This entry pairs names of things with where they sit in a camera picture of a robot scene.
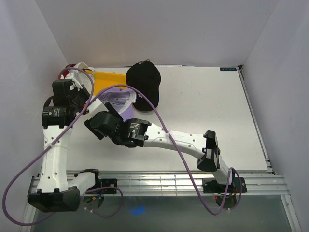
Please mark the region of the purple visor cap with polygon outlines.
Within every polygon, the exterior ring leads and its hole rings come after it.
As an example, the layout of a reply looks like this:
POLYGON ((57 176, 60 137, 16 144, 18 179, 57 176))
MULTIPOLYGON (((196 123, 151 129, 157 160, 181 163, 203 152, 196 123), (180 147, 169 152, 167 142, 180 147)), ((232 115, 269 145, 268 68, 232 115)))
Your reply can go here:
POLYGON ((135 91, 129 88, 114 87, 102 93, 98 98, 103 103, 109 102, 124 121, 134 117, 132 104, 137 98, 135 91))

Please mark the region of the black baseball cap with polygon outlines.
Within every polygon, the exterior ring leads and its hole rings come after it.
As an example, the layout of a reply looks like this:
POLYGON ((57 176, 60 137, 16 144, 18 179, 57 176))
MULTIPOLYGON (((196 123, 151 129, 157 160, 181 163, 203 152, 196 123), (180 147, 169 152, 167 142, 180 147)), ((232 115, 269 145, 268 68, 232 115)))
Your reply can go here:
POLYGON ((150 61, 134 64, 126 72, 126 84, 139 90, 156 108, 159 105, 159 86, 161 74, 150 61))

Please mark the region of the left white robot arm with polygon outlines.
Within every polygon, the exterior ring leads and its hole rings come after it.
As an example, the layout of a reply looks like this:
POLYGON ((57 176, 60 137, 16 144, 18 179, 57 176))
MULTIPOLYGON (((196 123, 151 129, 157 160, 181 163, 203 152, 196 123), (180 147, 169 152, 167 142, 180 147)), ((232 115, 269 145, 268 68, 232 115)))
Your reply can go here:
POLYGON ((67 154, 73 124, 86 111, 93 96, 94 82, 72 79, 52 83, 53 95, 43 105, 42 127, 44 149, 42 169, 35 193, 28 196, 30 205, 42 212, 76 211, 83 193, 97 193, 102 180, 92 172, 78 174, 67 181, 67 154))

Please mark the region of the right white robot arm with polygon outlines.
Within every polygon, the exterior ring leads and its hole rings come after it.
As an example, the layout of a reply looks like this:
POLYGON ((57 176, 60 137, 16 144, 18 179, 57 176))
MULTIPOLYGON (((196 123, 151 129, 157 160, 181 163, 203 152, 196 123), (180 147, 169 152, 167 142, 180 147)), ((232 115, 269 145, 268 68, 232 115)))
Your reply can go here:
POLYGON ((108 137, 116 145, 128 148, 156 147, 179 150, 197 159, 197 168, 212 173, 219 189, 229 192, 236 185, 232 171, 220 157, 216 133, 188 134, 171 130, 146 120, 132 118, 123 120, 118 113, 101 111, 84 122, 84 125, 99 139, 108 137))

